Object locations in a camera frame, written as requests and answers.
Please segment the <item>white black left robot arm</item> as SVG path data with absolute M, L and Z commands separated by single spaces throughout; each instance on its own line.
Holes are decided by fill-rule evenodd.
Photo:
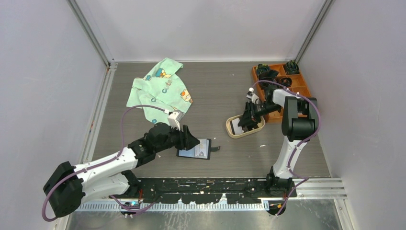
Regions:
M 140 186 L 132 169 L 151 162 L 161 151 L 191 150 L 200 143 L 186 125 L 177 129 L 157 123 L 143 137 L 124 145 L 117 153 L 78 165 L 63 162 L 43 187 L 46 195 L 43 219 L 54 221 L 74 212 L 81 204 L 104 196 L 133 198 L 138 195 Z

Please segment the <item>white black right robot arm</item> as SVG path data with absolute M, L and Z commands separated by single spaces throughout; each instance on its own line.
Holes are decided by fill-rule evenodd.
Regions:
M 247 93 L 248 102 L 242 116 L 230 121 L 232 134 L 242 135 L 259 128 L 264 115 L 271 112 L 283 111 L 282 148 L 277 161 L 271 167 L 266 177 L 266 191 L 270 196 L 277 197 L 283 191 L 292 188 L 294 165 L 297 158 L 315 135 L 319 126 L 320 113 L 315 97 L 304 97 L 292 93 L 288 89 L 269 87 L 265 91 L 266 99 L 261 101 L 250 89 Z

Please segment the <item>black leather card holder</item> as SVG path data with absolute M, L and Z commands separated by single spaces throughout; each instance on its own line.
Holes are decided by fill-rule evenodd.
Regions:
M 220 146 L 212 146 L 211 139 L 199 138 L 200 143 L 190 150 L 177 150 L 177 157 L 210 160 L 211 153 L 221 149 Z

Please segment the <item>white striped credit card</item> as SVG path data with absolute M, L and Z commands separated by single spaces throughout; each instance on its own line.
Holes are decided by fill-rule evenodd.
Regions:
M 231 133 L 235 136 L 242 135 L 245 131 L 242 126 L 239 126 L 240 118 L 235 118 L 230 121 Z

